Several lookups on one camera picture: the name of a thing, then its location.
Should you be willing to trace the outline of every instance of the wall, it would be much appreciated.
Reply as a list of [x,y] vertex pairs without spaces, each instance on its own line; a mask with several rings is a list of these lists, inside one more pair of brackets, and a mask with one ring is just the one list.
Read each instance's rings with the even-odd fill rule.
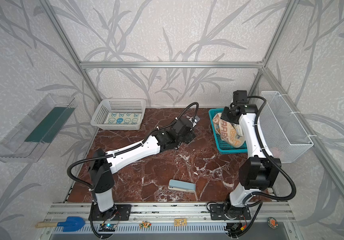
[[[82,61],[261,61],[287,0],[50,0]],[[254,69],[89,69],[102,98],[223,106]]]
[[[268,67],[344,171],[344,1],[298,5]],[[344,199],[313,151],[283,168],[306,239],[344,239]],[[276,186],[289,192],[283,178]]]
[[35,237],[35,223],[65,198],[67,166],[96,130],[96,99],[37,2],[0,0],[0,141],[48,93],[75,96],[78,107],[37,163],[0,162],[0,240]]

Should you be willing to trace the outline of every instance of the white wire mesh basket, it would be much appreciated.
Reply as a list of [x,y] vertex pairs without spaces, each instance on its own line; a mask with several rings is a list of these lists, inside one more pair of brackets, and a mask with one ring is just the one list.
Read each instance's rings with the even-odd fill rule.
[[144,99],[104,99],[93,113],[90,124],[103,130],[139,130],[144,113]]
[[267,145],[282,163],[295,161],[313,146],[313,142],[287,102],[277,91],[262,91],[267,100],[260,125]]

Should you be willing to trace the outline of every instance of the yellow sticker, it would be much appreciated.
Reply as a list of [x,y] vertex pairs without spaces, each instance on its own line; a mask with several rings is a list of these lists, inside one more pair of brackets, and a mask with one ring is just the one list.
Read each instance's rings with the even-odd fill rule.
[[187,219],[186,218],[177,218],[175,219],[175,227],[177,226],[186,226],[187,225]]

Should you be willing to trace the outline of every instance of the green mat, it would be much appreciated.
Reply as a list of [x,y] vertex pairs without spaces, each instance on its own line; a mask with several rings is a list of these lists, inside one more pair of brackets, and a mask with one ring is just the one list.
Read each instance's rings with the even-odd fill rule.
[[73,111],[74,108],[54,107],[25,139],[25,142],[51,143]]

